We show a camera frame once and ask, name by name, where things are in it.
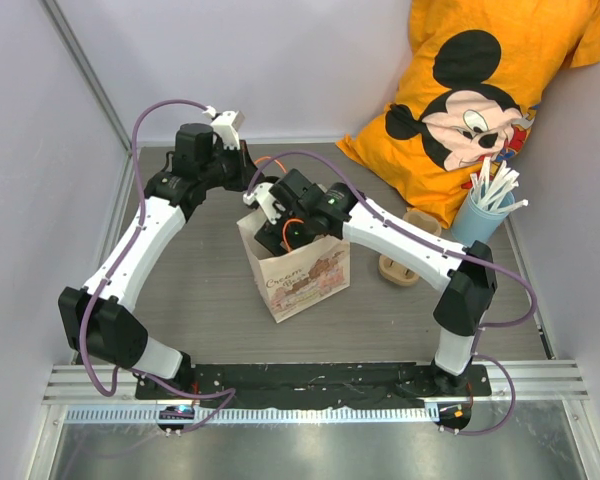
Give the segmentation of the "printed paper takeout bag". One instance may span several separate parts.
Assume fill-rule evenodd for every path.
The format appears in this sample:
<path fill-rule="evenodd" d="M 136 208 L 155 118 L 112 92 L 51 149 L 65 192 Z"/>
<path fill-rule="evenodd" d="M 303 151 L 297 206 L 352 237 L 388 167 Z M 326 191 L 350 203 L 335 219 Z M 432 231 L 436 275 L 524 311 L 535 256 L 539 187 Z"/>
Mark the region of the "printed paper takeout bag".
<path fill-rule="evenodd" d="M 271 193 L 286 210 L 300 206 L 314 212 L 314 207 L 327 201 L 338 207 L 348 205 L 344 184 L 326 188 L 296 169 L 285 169 L 281 177 L 258 174 L 245 193 L 251 193 L 262 182 L 274 184 Z M 266 217 L 259 208 L 251 209 L 237 227 L 256 287 L 275 322 L 283 322 L 349 287 L 350 244 L 332 236 L 330 227 L 313 243 L 276 257 L 254 239 Z"/>

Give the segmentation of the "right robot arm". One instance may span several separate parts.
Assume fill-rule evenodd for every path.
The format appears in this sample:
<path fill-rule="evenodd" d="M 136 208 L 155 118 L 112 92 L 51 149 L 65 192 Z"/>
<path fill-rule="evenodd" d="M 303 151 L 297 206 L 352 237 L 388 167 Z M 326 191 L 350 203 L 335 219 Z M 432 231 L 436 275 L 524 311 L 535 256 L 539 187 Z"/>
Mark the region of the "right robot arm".
<path fill-rule="evenodd" d="M 381 211 L 344 182 L 324 190 L 296 169 L 275 182 L 260 177 L 243 201 L 264 213 L 256 238 L 275 255 L 332 236 L 396 261 L 440 292 L 433 312 L 440 336 L 431 380 L 441 394 L 464 391 L 476 333 L 497 289 L 494 273 L 482 264 L 492 258 L 489 247 L 446 241 Z"/>

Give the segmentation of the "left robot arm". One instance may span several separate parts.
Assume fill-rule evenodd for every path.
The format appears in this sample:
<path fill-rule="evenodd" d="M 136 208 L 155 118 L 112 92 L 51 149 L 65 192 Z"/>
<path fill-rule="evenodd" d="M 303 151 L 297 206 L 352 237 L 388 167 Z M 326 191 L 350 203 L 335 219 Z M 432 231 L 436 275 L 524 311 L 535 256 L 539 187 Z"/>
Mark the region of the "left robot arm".
<path fill-rule="evenodd" d="M 65 288 L 58 305 L 69 346 L 143 374 L 170 398 L 192 392 L 189 355 L 152 338 L 133 312 L 157 260 L 208 191 L 244 192 L 256 167 L 238 128 L 222 115 L 211 124 L 184 124 L 169 167 L 151 177 L 133 222 L 100 269 L 79 288 Z"/>

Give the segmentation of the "blue straw holder cup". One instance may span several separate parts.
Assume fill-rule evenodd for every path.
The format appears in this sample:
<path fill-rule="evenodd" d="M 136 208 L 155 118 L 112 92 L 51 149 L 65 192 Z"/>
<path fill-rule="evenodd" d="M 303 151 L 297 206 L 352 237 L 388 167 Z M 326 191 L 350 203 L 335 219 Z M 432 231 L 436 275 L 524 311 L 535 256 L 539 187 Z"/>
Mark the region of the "blue straw holder cup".
<path fill-rule="evenodd" d="M 451 224 L 451 234 L 465 246 L 475 241 L 487 243 L 509 214 L 510 211 L 498 213 L 479 208 L 470 191 Z"/>

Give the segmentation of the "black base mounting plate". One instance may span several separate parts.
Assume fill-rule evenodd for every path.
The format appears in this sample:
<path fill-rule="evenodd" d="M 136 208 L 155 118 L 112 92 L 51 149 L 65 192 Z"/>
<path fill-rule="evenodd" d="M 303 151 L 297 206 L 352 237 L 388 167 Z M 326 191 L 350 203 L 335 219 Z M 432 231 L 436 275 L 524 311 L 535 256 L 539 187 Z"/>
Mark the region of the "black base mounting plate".
<path fill-rule="evenodd" d="M 217 407 L 233 388 L 231 409 L 325 410 L 420 407 L 426 398 L 488 397 L 486 368 L 471 365 L 458 380 L 429 364 L 296 363 L 197 364 L 166 382 L 173 389 L 202 395 L 201 405 Z"/>

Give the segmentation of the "white wrapped straws bundle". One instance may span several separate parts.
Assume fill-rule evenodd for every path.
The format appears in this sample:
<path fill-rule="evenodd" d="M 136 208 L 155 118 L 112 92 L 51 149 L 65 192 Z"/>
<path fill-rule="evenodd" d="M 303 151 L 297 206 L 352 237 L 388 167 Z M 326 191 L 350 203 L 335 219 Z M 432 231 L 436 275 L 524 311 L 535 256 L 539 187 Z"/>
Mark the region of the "white wrapped straws bundle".
<path fill-rule="evenodd" d="M 505 204 L 505 197 L 519 186 L 519 175 L 505 160 L 496 164 L 487 158 L 482 162 L 479 172 L 470 175 L 469 199 L 479 210 L 489 214 L 509 214 L 527 207 L 527 199 Z"/>

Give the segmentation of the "orange Mickey Mouse pillow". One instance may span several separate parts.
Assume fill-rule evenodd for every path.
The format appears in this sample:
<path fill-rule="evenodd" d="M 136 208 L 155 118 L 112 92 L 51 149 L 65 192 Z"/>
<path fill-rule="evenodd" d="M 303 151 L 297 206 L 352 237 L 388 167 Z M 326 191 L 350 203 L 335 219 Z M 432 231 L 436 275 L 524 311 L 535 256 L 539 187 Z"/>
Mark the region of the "orange Mickey Mouse pillow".
<path fill-rule="evenodd" d="M 600 61 L 600 1 L 415 1 L 395 96 L 339 149 L 449 227 L 484 163 L 515 157 L 556 74 Z"/>

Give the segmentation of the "aluminium corner frame post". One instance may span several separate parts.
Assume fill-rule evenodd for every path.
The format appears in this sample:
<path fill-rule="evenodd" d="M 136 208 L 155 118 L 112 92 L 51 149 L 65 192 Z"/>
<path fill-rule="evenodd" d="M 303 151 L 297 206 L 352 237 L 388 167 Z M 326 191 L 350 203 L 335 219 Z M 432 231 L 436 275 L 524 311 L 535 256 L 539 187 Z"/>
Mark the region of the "aluminium corner frame post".
<path fill-rule="evenodd" d="M 74 66 L 85 81 L 93 99 L 104 114 L 117 140 L 127 152 L 131 152 L 131 138 L 127 133 L 113 103 L 107 95 L 95 69 L 91 65 L 74 29 L 56 0 L 40 0 L 40 6 L 47 15 L 52 27 L 69 53 Z"/>

